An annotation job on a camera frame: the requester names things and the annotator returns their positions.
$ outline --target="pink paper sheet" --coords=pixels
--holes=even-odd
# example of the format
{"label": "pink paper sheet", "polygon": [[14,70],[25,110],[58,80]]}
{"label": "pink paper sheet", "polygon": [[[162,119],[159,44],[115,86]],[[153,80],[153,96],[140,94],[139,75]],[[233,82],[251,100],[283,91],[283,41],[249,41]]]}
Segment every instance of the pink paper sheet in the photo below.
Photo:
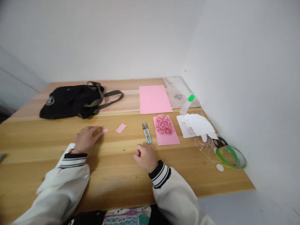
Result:
{"label": "pink paper sheet", "polygon": [[121,125],[118,127],[118,129],[116,130],[116,132],[121,133],[122,130],[124,130],[124,128],[126,127],[125,124],[121,123]]}
{"label": "pink paper sheet", "polygon": [[[153,117],[153,120],[154,120],[154,126],[156,126],[156,117]],[[170,134],[160,134],[156,130],[156,128],[155,128],[155,133],[156,133],[156,139],[157,139],[157,145],[158,146],[180,144],[180,141],[179,141],[179,138],[176,134],[173,123],[172,123],[172,134],[171,135]]]}
{"label": "pink paper sheet", "polygon": [[163,85],[140,86],[140,114],[173,112]]}

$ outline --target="white floor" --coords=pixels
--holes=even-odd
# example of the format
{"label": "white floor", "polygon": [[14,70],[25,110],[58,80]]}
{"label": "white floor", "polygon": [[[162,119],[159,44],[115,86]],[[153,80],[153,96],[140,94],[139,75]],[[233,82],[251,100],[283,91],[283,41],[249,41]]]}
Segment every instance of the white floor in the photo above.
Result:
{"label": "white floor", "polygon": [[292,208],[256,190],[200,198],[198,204],[217,225],[300,224],[300,215]]}

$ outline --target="person's right hand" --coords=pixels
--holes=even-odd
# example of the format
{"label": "person's right hand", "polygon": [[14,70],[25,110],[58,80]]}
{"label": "person's right hand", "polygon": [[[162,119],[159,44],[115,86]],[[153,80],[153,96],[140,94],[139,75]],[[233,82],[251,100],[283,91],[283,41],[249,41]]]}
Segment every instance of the person's right hand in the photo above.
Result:
{"label": "person's right hand", "polygon": [[87,153],[87,151],[93,147],[95,142],[103,135],[103,133],[94,135],[99,128],[100,127],[87,126],[81,129],[77,134],[77,141],[71,154]]}
{"label": "person's right hand", "polygon": [[138,144],[133,157],[139,166],[147,170],[148,173],[152,173],[158,166],[155,151],[150,146]]}

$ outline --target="black scissors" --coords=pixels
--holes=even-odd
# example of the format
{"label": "black scissors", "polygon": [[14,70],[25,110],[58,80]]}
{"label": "black scissors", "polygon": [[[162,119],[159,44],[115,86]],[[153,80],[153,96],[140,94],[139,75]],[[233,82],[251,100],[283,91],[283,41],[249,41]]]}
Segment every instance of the black scissors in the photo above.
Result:
{"label": "black scissors", "polygon": [[227,142],[223,138],[221,138],[219,136],[218,136],[218,139],[213,139],[213,143],[215,144],[215,146],[217,148],[220,148],[220,147],[228,145]]}

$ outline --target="person's left hand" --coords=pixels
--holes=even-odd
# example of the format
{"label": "person's left hand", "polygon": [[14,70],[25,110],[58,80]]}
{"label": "person's left hand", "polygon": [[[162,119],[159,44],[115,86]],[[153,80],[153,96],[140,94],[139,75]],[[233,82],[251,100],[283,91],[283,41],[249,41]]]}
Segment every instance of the person's left hand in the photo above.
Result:
{"label": "person's left hand", "polygon": [[81,129],[77,134],[77,141],[71,154],[87,153],[87,151],[93,147],[96,141],[101,138],[103,133],[99,133],[93,137],[93,133],[100,127],[87,126]]}

